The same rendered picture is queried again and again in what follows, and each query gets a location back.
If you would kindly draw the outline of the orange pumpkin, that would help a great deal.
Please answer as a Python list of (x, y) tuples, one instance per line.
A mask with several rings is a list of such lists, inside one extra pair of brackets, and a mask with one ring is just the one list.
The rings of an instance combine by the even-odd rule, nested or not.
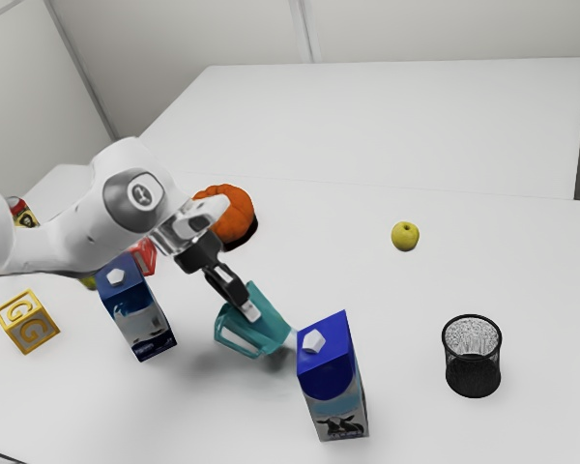
[(225, 195), (230, 206), (211, 230), (218, 236), (224, 251), (236, 249), (250, 240), (258, 228), (258, 220), (249, 194), (231, 184), (212, 185), (198, 191), (192, 198), (203, 199), (217, 194)]

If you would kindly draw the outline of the red letter block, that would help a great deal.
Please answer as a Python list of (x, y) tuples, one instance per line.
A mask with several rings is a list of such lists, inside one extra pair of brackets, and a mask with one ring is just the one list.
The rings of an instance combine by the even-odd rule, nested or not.
[(130, 246), (128, 253), (144, 276), (152, 276), (155, 273), (158, 251), (150, 238), (143, 238)]

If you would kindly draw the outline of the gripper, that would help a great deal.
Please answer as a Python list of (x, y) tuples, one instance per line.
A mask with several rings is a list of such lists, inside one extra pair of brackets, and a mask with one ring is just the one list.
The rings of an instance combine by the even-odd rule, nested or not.
[(174, 257), (175, 263), (186, 274), (203, 270), (207, 282), (232, 306), (239, 309), (249, 323), (261, 317), (260, 310), (251, 302), (250, 294), (241, 279), (224, 263), (219, 263), (221, 240), (215, 233), (205, 233), (190, 247)]

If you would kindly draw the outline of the yellow green apple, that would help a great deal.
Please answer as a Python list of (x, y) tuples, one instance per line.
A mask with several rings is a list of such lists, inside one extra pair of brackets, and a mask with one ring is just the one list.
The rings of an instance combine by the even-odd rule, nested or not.
[(408, 221), (400, 221), (391, 229), (391, 242), (400, 251), (413, 250), (420, 239), (418, 227)]

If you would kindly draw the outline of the teal faceted mug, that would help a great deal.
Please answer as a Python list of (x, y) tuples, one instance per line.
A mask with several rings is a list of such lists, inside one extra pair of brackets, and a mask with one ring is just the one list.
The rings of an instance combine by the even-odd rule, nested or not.
[(246, 284), (249, 301), (260, 311), (255, 322), (231, 304), (224, 304), (214, 323), (214, 340), (250, 359), (269, 356), (282, 347), (296, 349), (296, 331), (253, 281)]

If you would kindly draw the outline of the yellow letter block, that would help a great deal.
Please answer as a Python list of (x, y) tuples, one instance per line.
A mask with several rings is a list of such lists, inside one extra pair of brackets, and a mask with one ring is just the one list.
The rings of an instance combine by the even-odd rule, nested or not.
[(0, 305), (0, 326), (23, 355), (33, 352), (60, 332), (31, 289)]

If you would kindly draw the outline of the blue white milk carton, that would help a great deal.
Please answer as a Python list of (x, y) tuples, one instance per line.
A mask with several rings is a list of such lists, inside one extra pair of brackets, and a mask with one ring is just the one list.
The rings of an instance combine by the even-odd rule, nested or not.
[(296, 373), (320, 441), (369, 435), (363, 380), (345, 310), (298, 332)]
[(135, 357), (142, 363), (177, 345), (144, 275), (130, 253), (95, 274), (101, 302)]

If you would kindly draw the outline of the yellow bottle with red cap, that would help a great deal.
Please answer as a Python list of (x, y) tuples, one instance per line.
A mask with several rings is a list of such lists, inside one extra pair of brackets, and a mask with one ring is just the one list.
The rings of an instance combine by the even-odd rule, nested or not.
[(6, 201), (16, 227), (35, 228), (40, 225), (39, 221), (23, 198), (9, 196), (6, 198)]

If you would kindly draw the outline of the black mesh pen holder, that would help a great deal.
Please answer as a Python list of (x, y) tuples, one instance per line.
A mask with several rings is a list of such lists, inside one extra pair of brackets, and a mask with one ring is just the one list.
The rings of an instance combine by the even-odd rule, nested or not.
[(454, 392), (484, 398), (499, 388), (503, 336), (496, 323), (479, 314), (461, 314), (446, 323), (441, 340), (446, 381)]

